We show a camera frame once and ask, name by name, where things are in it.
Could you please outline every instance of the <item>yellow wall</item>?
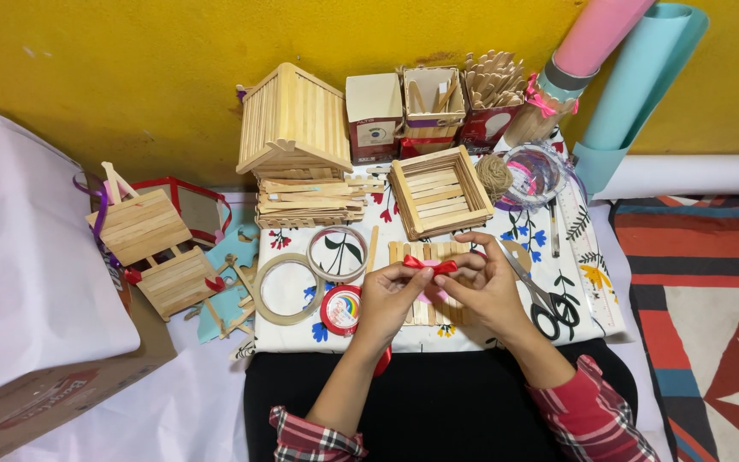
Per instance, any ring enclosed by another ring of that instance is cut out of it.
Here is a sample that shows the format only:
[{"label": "yellow wall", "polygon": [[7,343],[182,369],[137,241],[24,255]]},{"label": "yellow wall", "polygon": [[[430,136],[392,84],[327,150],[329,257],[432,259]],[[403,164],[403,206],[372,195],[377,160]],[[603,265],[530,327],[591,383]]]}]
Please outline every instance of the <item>yellow wall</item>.
[{"label": "yellow wall", "polygon": [[[176,175],[238,185],[235,84],[253,85],[290,61],[343,89],[350,75],[400,63],[454,64],[491,47],[539,68],[584,2],[471,5],[0,0],[0,113],[90,169],[111,160],[130,181]],[[695,5],[709,14],[711,29],[634,151],[739,152],[739,2]],[[564,124],[570,142],[588,122],[602,80],[587,91],[583,112]]]}]

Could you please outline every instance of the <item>red plaid sleeve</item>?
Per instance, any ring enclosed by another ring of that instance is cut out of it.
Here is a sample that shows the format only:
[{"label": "red plaid sleeve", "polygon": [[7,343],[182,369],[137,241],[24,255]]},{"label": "red plaid sleeve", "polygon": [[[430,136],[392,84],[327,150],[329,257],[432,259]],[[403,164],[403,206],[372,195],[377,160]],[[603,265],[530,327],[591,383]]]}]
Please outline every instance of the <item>red plaid sleeve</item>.
[{"label": "red plaid sleeve", "polygon": [[278,430],[277,462],[358,462],[368,453],[360,433],[349,438],[294,416],[284,406],[270,410],[269,422]]},{"label": "red plaid sleeve", "polygon": [[563,451],[581,462],[659,462],[631,422],[629,404],[606,383],[594,360],[582,355],[577,373],[558,387],[527,386]]}]

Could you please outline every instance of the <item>lap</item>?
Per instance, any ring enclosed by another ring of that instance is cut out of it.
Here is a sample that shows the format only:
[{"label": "lap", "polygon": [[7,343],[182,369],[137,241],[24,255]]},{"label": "lap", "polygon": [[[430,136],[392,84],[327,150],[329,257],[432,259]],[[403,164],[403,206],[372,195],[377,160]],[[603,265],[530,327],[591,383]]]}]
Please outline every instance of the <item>lap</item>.
[{"label": "lap", "polygon": [[[603,340],[560,347],[571,362],[589,354],[604,379],[637,410],[628,368]],[[247,369],[245,426],[251,462],[272,460],[269,409],[312,408],[341,358],[325,353],[257,353]],[[371,460],[564,459],[505,350],[395,353],[373,380],[358,430]]]}]

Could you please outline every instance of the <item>hand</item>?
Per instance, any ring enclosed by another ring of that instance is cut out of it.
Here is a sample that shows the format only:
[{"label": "hand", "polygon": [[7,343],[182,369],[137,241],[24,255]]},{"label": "hand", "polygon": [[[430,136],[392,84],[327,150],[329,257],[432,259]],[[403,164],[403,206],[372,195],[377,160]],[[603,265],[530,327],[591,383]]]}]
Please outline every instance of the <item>hand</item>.
[{"label": "hand", "polygon": [[432,275],[432,268],[418,270],[401,263],[367,274],[361,288],[361,319],[350,348],[360,345],[359,348],[380,357],[401,330],[407,310]]},{"label": "hand", "polygon": [[[476,243],[484,246],[487,257],[469,252],[452,257],[457,272],[446,277],[438,275],[435,283],[450,297],[475,312],[481,324],[493,331],[508,345],[525,335],[539,335],[520,304],[515,285],[515,271],[495,237],[489,234],[469,232],[458,234],[459,243]],[[457,282],[463,276],[471,282],[467,288]]]}]

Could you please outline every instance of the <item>geometric patterned rug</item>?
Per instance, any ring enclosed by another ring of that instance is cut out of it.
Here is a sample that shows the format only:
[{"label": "geometric patterned rug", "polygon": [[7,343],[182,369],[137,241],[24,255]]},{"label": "geometric patterned rug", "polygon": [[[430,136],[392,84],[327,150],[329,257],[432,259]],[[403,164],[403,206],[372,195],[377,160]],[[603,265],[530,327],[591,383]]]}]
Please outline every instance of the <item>geometric patterned rug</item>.
[{"label": "geometric patterned rug", "polygon": [[739,462],[739,196],[621,200],[610,222],[674,459]]}]

